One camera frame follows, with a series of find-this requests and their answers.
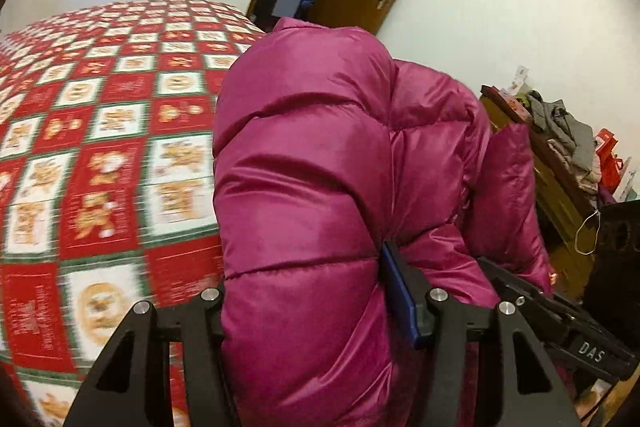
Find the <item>magenta down jacket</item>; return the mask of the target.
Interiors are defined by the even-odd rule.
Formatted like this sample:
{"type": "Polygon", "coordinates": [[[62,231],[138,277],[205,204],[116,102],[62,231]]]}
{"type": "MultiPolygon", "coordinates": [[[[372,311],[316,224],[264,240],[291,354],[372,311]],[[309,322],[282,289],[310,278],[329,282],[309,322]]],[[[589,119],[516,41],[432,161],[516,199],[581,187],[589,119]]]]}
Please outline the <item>magenta down jacket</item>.
{"type": "Polygon", "coordinates": [[[378,255],[468,305],[488,258],[551,291],[526,127],[491,128],[443,72],[359,28],[280,20],[222,84],[214,207],[224,361],[247,426],[401,426],[423,359],[385,306],[378,255]]]}

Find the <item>clothes heap on dresser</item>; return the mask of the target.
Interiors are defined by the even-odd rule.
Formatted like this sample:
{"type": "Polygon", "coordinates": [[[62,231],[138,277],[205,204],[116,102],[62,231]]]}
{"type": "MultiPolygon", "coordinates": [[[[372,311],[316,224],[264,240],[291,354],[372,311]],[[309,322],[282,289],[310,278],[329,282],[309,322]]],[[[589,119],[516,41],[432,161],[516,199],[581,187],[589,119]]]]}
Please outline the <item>clothes heap on dresser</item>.
{"type": "Polygon", "coordinates": [[[514,110],[529,122],[573,176],[579,188],[596,196],[601,181],[601,161],[596,153],[596,140],[588,124],[577,120],[562,100],[546,102],[535,90],[515,96],[506,93],[514,110]]]}

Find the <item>brown wooden dresser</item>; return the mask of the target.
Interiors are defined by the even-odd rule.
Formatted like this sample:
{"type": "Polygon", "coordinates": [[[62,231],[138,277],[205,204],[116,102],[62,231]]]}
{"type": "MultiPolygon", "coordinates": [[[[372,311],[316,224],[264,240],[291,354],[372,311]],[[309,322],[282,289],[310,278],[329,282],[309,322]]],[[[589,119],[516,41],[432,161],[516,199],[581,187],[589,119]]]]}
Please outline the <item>brown wooden dresser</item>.
{"type": "Polygon", "coordinates": [[[534,154],[538,221],[555,271],[555,287],[567,297],[582,299],[594,265],[592,251],[598,241],[596,208],[544,137],[534,130],[524,110],[506,101],[494,87],[481,87],[480,101],[494,129],[526,124],[534,154]]]}

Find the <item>red bag on dresser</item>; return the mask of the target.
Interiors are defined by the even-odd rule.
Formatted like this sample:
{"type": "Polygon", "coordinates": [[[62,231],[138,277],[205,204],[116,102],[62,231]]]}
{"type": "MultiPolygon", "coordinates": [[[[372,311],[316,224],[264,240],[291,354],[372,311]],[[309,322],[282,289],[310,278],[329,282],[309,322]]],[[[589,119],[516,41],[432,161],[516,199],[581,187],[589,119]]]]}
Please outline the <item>red bag on dresser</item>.
{"type": "Polygon", "coordinates": [[[614,133],[606,128],[602,128],[596,134],[596,154],[600,159],[601,168],[600,184],[611,194],[620,185],[620,173],[624,167],[623,159],[614,154],[617,143],[614,133]]]}

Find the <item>red patterned bed quilt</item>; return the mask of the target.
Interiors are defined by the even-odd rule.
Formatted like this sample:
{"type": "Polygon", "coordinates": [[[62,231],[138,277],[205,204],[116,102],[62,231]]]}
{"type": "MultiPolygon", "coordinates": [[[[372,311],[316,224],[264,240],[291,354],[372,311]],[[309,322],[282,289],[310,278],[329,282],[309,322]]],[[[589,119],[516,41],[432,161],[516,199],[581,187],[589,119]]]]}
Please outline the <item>red patterned bed quilt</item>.
{"type": "Polygon", "coordinates": [[[262,33],[208,0],[114,2],[1,43],[1,421],[65,421],[129,309],[222,277],[213,127],[262,33]]]}

